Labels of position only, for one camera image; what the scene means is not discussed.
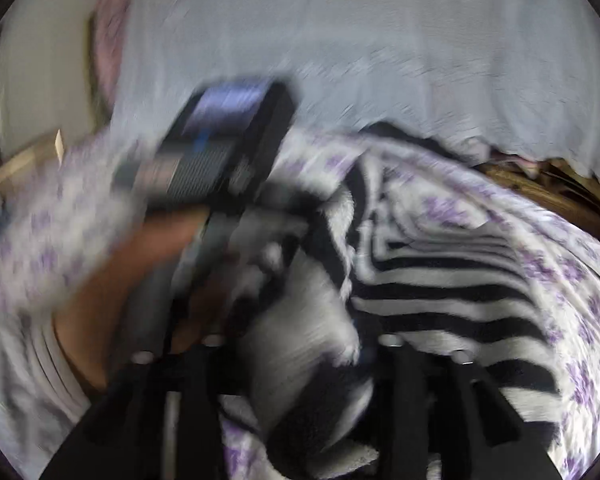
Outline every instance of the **floral bedsheet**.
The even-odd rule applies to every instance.
[[[558,359],[564,415],[550,455],[563,478],[579,478],[600,452],[600,242],[475,171],[390,140],[292,129],[272,177],[329,194],[362,152],[387,148],[413,191],[418,222],[472,228],[491,219],[509,235]],[[0,322],[61,304],[142,218],[141,204],[110,192],[130,150],[143,144],[104,131],[13,204],[0,237]],[[258,442],[229,423],[224,430],[232,479],[279,476]]]

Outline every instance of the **hand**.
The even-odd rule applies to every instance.
[[[177,256],[191,243],[207,216],[206,210],[197,209],[145,222],[55,314],[58,344],[84,386],[99,391],[106,388],[110,345],[126,299],[155,266]],[[181,350],[202,336],[202,329],[193,320],[187,321],[186,330],[178,332]]]

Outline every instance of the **zebra print blanket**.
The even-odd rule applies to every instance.
[[[470,351],[545,447],[557,427],[554,356],[514,251],[490,222],[418,225],[396,167],[360,157],[299,244],[264,251],[264,286],[237,309],[251,405],[288,476],[289,457],[326,478],[377,455],[341,446],[373,393],[370,316],[418,350]]]

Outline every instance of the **striped fabric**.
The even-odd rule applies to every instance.
[[[238,349],[269,459],[290,478],[377,456],[343,443],[372,397],[380,333],[433,354],[470,351],[545,447],[557,427],[554,356],[514,251],[492,224],[424,230],[402,188],[390,160],[363,155],[297,250],[269,247],[260,266],[270,281]]]

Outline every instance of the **gray sleeve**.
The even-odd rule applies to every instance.
[[[50,314],[0,322],[0,450],[25,480],[39,478],[88,406]]]

